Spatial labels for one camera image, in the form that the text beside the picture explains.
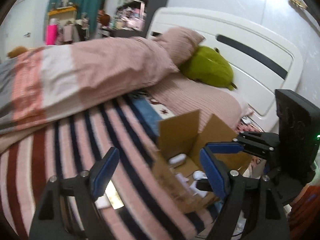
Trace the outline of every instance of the blue gripper pad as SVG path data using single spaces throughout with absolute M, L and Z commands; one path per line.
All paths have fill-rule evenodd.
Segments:
M 90 190 L 94 201 L 101 197 L 119 163 L 119 150 L 111 147 L 101 161 L 90 169 Z
M 214 194 L 225 199 L 231 191 L 229 181 L 229 169 L 222 162 L 217 160 L 213 153 L 237 153 L 242 151 L 243 147 L 238 143 L 207 143 L 204 148 L 200 150 L 200 163 L 208 177 L 210 186 Z

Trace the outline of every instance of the green plush toy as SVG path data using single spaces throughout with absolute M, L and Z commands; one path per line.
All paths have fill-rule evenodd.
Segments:
M 233 90 L 233 71 L 218 52 L 206 46 L 199 46 L 193 56 L 179 67 L 182 74 L 192 80 Z

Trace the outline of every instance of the screw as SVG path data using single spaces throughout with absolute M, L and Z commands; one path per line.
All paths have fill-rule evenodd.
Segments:
M 89 175 L 89 171 L 81 171 L 80 172 L 80 176 L 83 178 L 87 177 L 88 175 Z
M 49 178 L 49 181 L 50 181 L 50 182 L 55 182 L 57 179 L 58 179 L 57 176 L 51 176 L 51 177 Z
M 232 170 L 232 171 L 230 171 L 230 175 L 231 175 L 232 177 L 236 177 L 236 176 L 239 175 L 239 172 L 236 171 L 236 170 Z
M 262 176 L 262 179 L 263 179 L 264 181 L 269 181 L 269 180 L 270 180 L 270 178 L 269 178 L 268 175 L 263 175 L 263 176 Z

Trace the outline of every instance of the yellow shelf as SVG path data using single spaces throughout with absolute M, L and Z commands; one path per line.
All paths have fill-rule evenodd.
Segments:
M 63 9 L 55 9 L 50 12 L 48 12 L 48 16 L 59 14 L 59 13 L 65 13 L 65 12 L 72 12 L 76 11 L 77 9 L 75 7 L 68 7 L 68 8 L 63 8 Z

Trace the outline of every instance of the white headboard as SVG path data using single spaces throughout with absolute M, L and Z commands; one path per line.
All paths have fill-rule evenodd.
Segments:
M 247 19 L 195 8 L 160 8 L 147 38 L 173 26 L 193 29 L 218 48 L 234 72 L 234 84 L 254 110 L 252 120 L 269 132 L 276 124 L 275 89 L 297 88 L 302 68 L 298 49 L 278 34 Z

